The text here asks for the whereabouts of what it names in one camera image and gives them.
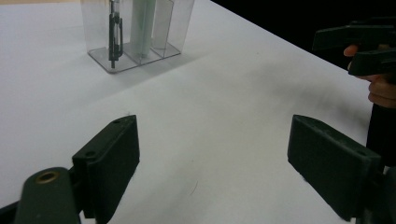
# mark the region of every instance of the white tabletop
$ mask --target white tabletop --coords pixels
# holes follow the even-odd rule
[[[288,163],[291,118],[364,145],[367,86],[209,0],[182,54],[116,75],[87,54],[78,2],[0,6],[0,206],[136,115],[141,162],[111,223],[345,223]]]

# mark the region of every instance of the human hand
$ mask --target human hand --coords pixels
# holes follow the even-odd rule
[[[388,48],[389,45],[378,46],[378,49]],[[347,57],[353,57],[358,50],[358,45],[349,45],[344,49],[344,55]],[[396,74],[373,74],[358,78],[371,82],[369,85],[370,93],[368,95],[370,102],[387,108],[396,108],[396,85],[389,82],[390,78],[394,75],[396,76]]]

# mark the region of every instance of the white table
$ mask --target white table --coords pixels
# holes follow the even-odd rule
[[[209,0],[181,55],[116,75],[88,56],[78,2],[0,6],[0,206],[136,115],[141,162],[111,223],[345,223],[288,163],[291,118],[364,145],[367,86]]]

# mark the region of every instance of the clear acrylic container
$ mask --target clear acrylic container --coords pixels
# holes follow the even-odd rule
[[[181,53],[194,0],[80,0],[88,54],[118,73]]]

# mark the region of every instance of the transparent plastic box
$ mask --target transparent plastic box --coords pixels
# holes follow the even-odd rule
[[[118,73],[181,53],[194,0],[80,0],[88,54]]]

